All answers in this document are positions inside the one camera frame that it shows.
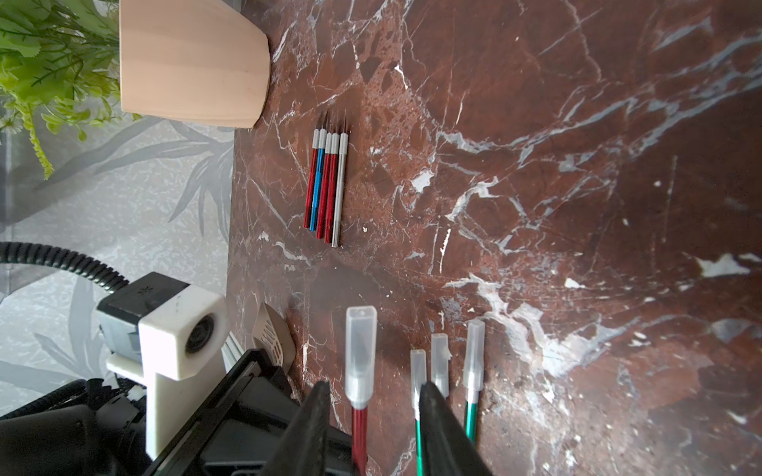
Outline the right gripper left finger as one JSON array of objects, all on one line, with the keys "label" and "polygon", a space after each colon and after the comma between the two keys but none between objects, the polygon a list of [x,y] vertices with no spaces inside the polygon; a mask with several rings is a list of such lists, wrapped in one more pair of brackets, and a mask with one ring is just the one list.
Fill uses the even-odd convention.
[{"label": "right gripper left finger", "polygon": [[330,403],[331,386],[317,382],[259,471],[260,476],[325,474]]}]

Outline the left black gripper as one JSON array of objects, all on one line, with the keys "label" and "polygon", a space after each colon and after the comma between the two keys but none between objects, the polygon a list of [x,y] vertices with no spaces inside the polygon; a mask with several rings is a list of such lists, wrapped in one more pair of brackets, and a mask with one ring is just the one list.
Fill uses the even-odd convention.
[{"label": "left black gripper", "polygon": [[152,459],[139,388],[78,380],[2,416],[2,474],[257,475],[301,408],[283,369],[249,350]]}]

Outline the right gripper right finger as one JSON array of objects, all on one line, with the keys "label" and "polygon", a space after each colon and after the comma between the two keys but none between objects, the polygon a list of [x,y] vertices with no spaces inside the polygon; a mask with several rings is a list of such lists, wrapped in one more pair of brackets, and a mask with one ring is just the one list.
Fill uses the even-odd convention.
[{"label": "right gripper right finger", "polygon": [[421,387],[419,414],[422,475],[492,475],[432,382]]}]

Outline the silver carving knife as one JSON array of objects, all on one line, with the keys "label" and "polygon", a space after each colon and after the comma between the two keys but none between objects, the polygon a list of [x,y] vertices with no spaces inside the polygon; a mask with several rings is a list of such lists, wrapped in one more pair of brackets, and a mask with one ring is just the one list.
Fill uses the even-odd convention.
[{"label": "silver carving knife", "polygon": [[347,119],[343,118],[341,134],[339,134],[339,153],[337,154],[337,184],[335,185],[335,212],[333,213],[333,235],[331,246],[339,247],[339,228],[341,228],[341,208],[343,207],[343,189],[345,165],[348,148],[348,125]]}]

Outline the blue carving knife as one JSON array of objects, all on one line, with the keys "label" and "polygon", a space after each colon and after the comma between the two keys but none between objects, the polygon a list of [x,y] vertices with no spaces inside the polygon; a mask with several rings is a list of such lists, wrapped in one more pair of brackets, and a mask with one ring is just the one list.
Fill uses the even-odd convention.
[{"label": "blue carving knife", "polygon": [[315,179],[313,186],[313,200],[311,206],[310,229],[316,231],[318,227],[319,193],[321,192],[321,174],[323,173],[323,159],[325,158],[325,144],[327,144],[327,129],[329,129],[329,117],[323,115],[319,139],[317,139],[317,158],[315,159]]}]

